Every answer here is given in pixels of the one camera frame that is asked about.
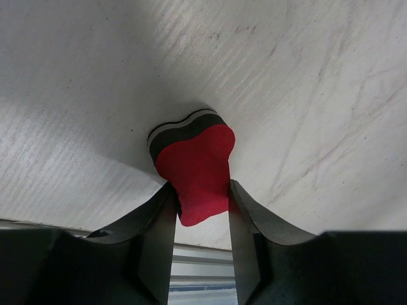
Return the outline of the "red bone-shaped eraser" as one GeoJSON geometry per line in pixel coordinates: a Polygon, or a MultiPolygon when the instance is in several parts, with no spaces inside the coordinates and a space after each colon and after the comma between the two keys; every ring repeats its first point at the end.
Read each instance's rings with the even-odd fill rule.
{"type": "Polygon", "coordinates": [[[156,171],[176,190],[183,226],[228,210],[235,134],[215,110],[199,109],[156,126],[147,145],[156,171]]]}

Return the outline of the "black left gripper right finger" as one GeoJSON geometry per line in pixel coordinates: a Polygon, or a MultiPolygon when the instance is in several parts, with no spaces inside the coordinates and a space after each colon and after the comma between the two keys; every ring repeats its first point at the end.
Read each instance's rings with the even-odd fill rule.
{"type": "Polygon", "coordinates": [[[230,182],[239,304],[405,304],[404,231],[302,230],[230,182]]]}

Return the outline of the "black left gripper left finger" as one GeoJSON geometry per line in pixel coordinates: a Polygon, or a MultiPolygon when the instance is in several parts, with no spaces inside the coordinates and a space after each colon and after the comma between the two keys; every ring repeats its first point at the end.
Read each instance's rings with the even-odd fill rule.
{"type": "Polygon", "coordinates": [[[165,184],[87,237],[61,229],[3,229],[1,303],[166,304],[176,203],[165,184]]]}

